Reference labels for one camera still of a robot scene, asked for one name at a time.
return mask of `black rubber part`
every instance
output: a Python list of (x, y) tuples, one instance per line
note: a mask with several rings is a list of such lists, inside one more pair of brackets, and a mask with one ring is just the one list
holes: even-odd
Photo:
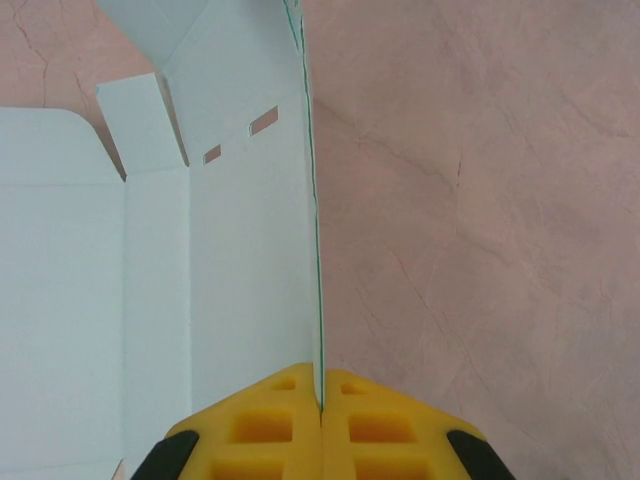
[(471, 480), (515, 480), (491, 445), (462, 430), (447, 433)]
[(178, 480), (199, 438), (185, 430), (156, 443), (131, 480)]

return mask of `pink marble surface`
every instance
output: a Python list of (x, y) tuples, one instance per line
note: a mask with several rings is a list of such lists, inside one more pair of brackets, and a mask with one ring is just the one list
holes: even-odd
[[(640, 6), (306, 0), (327, 356), (519, 479), (640, 478)], [(149, 71), (89, 0), (0, 2), (0, 104)]]

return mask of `rectangular slot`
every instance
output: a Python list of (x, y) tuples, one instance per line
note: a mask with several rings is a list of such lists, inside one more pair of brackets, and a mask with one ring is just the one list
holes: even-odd
[(203, 163), (206, 165), (207, 163), (214, 161), (220, 155), (222, 155), (222, 146), (216, 145), (215, 147), (213, 147), (211, 150), (209, 150), (207, 153), (204, 154), (204, 157), (202, 158)]
[(412, 443), (415, 433), (407, 418), (396, 412), (356, 413), (349, 418), (353, 443)]
[(278, 460), (243, 459), (214, 464), (212, 480), (282, 480), (284, 463)]
[(231, 443), (290, 442), (293, 438), (291, 412), (277, 409), (247, 410), (233, 422)]
[(354, 459), (356, 480), (429, 480), (431, 475), (426, 462), (419, 458)]
[(267, 113), (261, 115), (260, 117), (256, 118), (253, 122), (251, 122), (251, 125), (249, 126), (249, 135), (253, 137), (257, 133), (260, 133), (265, 128), (270, 127), (277, 121), (278, 121), (278, 107), (275, 106), (271, 110), (269, 110)]

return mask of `unfolded box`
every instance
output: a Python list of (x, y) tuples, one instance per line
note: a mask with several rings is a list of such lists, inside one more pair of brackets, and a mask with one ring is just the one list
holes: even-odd
[(322, 402), (301, 7), (99, 3), (158, 72), (98, 88), (126, 182), (75, 114), (0, 109), (1, 480), (130, 475), (297, 362)]

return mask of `white cardboard box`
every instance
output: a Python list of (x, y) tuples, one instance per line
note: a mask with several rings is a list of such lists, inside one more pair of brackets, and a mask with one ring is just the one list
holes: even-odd
[(129, 476), (297, 362), (322, 403), (301, 7), (99, 3), (169, 95), (153, 74), (98, 88), (126, 182), (77, 115), (0, 109), (0, 480)]

